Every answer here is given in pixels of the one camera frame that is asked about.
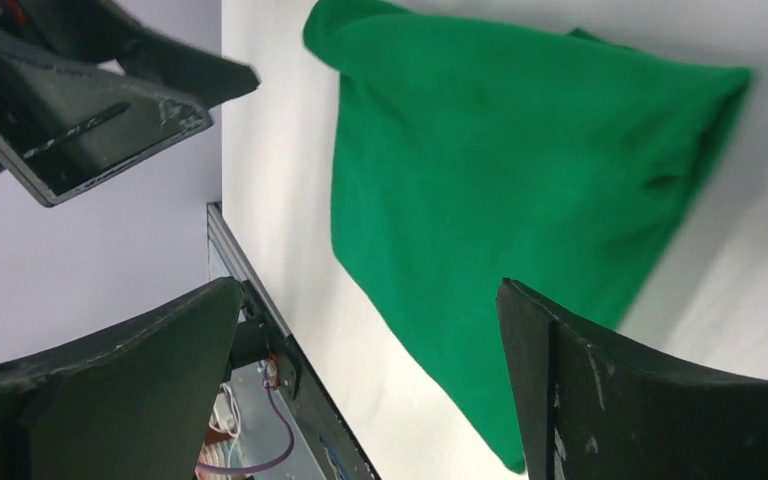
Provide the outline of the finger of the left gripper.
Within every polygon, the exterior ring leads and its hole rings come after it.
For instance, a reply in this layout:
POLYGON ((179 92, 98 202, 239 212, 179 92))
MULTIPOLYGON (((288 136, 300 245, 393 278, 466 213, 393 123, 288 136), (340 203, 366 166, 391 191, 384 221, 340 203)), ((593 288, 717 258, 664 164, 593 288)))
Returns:
POLYGON ((30 0, 19 9, 57 54, 91 64, 115 60, 126 74, 196 97, 209 108, 260 84, 250 66, 148 28, 115 1, 30 0))
POLYGON ((213 124, 197 99, 0 28, 0 173, 52 207, 213 124))

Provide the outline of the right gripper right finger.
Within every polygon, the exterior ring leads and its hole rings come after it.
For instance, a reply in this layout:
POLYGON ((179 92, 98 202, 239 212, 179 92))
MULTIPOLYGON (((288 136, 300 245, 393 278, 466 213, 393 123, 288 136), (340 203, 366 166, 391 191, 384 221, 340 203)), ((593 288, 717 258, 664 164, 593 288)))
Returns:
POLYGON ((650 348, 506 279, 497 312, 532 479, 768 479, 768 380, 650 348))

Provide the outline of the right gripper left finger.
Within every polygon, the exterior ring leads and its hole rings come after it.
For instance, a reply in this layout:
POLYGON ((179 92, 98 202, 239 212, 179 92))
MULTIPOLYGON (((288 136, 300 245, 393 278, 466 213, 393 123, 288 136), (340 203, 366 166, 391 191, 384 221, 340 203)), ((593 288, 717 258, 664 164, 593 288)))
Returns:
POLYGON ((0 479, 188 479, 243 303, 211 281, 0 364, 0 479))

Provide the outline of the green t shirt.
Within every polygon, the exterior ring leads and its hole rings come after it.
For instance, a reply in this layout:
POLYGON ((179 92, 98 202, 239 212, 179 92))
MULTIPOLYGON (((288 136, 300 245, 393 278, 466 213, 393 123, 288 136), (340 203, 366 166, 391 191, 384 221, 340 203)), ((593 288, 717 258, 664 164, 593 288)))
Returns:
POLYGON ((718 163, 752 71, 385 1, 319 1, 303 40, 339 75, 335 257, 523 473, 501 281, 617 327, 718 163))

